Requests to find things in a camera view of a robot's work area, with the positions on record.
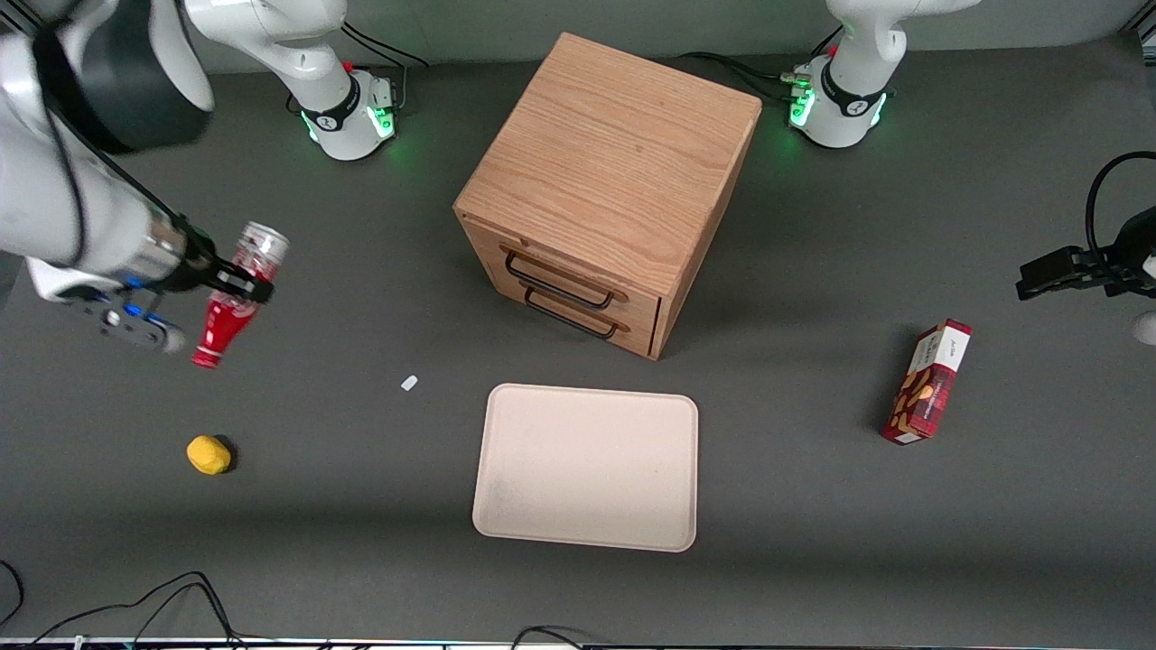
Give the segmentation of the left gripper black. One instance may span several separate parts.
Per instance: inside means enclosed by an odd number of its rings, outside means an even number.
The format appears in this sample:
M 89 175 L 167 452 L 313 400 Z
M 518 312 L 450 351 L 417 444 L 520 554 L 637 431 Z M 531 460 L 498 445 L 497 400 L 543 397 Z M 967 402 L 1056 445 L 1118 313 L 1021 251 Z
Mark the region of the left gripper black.
M 1155 300 L 1153 279 L 1153 252 L 1155 252 L 1155 207 L 1141 210 L 1122 223 L 1116 241 L 1106 249 L 1106 260 L 1124 285 L 1111 283 L 1104 288 L 1105 296 L 1114 300 L 1124 293 L 1136 293 Z M 1066 289 L 1096 288 L 1109 283 L 1109 276 L 1101 269 L 1094 252 L 1079 246 L 1057 248 L 1020 267 L 1016 281 L 1017 300 L 1037 300 L 1044 293 Z

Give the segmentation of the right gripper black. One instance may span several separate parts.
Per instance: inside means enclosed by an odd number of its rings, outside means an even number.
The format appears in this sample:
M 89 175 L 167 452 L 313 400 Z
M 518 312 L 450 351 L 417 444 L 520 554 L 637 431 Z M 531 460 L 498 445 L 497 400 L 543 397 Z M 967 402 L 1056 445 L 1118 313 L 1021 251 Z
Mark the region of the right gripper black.
M 252 275 L 247 269 L 238 269 L 223 256 L 218 256 L 210 236 L 192 226 L 185 215 L 172 219 L 173 226 L 185 235 L 181 263 L 171 273 L 171 291 L 195 291 L 208 287 L 212 291 L 227 293 L 236 300 L 266 304 L 271 300 L 274 285 Z

